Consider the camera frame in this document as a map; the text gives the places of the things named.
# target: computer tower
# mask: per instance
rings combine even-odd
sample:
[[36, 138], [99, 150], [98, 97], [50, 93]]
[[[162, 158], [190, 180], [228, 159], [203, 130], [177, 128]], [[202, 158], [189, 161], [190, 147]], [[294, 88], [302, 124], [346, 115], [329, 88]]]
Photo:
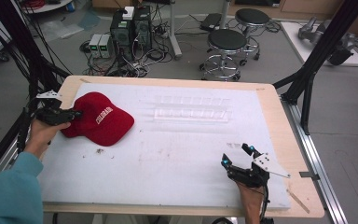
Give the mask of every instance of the computer tower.
[[133, 22], [123, 20], [123, 12], [117, 11], [113, 15], [110, 26], [115, 53], [119, 60], [124, 56], [127, 61], [133, 61], [132, 48], [134, 47]]
[[138, 40], [138, 49], [152, 49], [152, 21], [150, 6], [137, 7], [133, 16], [135, 36]]

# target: black stool seat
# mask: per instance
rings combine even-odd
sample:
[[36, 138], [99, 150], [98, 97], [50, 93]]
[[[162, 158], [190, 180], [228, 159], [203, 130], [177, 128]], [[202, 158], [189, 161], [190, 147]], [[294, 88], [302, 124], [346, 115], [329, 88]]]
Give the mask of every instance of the black stool seat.
[[246, 45], [246, 38], [233, 30], [215, 30], [208, 35], [208, 41], [214, 47], [221, 50], [238, 50]]
[[235, 13], [235, 20], [242, 25], [264, 25], [269, 22], [269, 16], [257, 9], [243, 8]]

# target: aluminum frame rail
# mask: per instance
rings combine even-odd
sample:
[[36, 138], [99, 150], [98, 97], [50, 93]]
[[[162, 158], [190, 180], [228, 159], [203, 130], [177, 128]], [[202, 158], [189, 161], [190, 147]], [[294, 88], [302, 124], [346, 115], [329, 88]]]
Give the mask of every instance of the aluminum frame rail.
[[292, 129], [296, 128], [298, 138], [297, 140], [301, 143], [300, 148], [303, 150], [304, 156], [307, 157], [307, 163], [310, 172], [312, 176], [317, 177], [312, 179], [317, 185], [319, 193], [322, 194], [321, 196], [324, 198], [324, 207], [328, 210], [329, 215], [334, 223], [347, 224], [348, 221], [341, 208], [336, 193], [333, 190], [330, 180], [328, 179], [318, 151], [316, 150], [310, 135], [305, 133], [301, 126], [300, 110], [298, 109], [297, 105], [290, 105], [287, 102], [282, 102], [282, 105], [286, 110], [286, 114], [290, 113], [291, 115], [291, 118], [289, 116], [286, 117], [291, 119], [292, 125], [295, 126], [292, 127]]

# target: person's arm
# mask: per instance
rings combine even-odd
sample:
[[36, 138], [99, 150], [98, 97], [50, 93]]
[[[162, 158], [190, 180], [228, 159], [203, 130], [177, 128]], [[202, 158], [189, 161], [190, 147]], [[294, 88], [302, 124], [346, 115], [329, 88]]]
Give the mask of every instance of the person's arm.
[[260, 209], [264, 198], [264, 189], [249, 189], [244, 184], [236, 182], [241, 194], [241, 202], [245, 212], [246, 224], [260, 224]]
[[43, 207], [37, 176], [43, 169], [40, 156], [60, 129], [34, 120], [27, 145], [11, 169], [0, 173], [0, 223], [43, 223]]

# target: stool base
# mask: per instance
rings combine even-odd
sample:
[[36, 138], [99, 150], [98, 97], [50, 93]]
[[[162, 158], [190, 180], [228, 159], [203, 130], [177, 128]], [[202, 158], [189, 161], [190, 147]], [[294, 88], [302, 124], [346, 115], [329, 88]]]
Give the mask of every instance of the stool base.
[[225, 81], [229, 78], [238, 81], [241, 77], [241, 71], [238, 64], [227, 55], [212, 55], [200, 65], [200, 70], [204, 70], [202, 80], [207, 76], [218, 77]]

